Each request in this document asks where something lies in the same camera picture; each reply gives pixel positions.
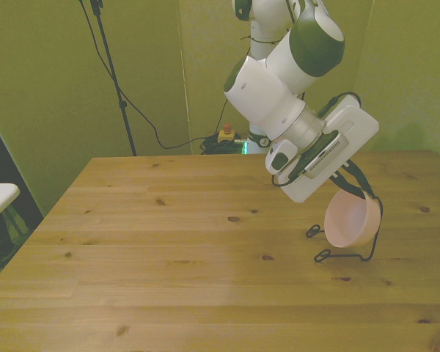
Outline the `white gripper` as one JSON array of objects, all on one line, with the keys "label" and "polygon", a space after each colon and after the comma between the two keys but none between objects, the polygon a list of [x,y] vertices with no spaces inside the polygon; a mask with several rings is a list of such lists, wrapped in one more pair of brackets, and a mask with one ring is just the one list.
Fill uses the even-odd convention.
[{"label": "white gripper", "polygon": [[[316,143],[280,172],[282,190],[294,202],[304,202],[333,175],[333,183],[343,191],[361,199],[365,199],[365,191],[375,198],[363,171],[349,159],[378,132],[378,121],[348,95],[323,122],[323,132]],[[345,163],[345,170],[359,186],[337,172]]]}]

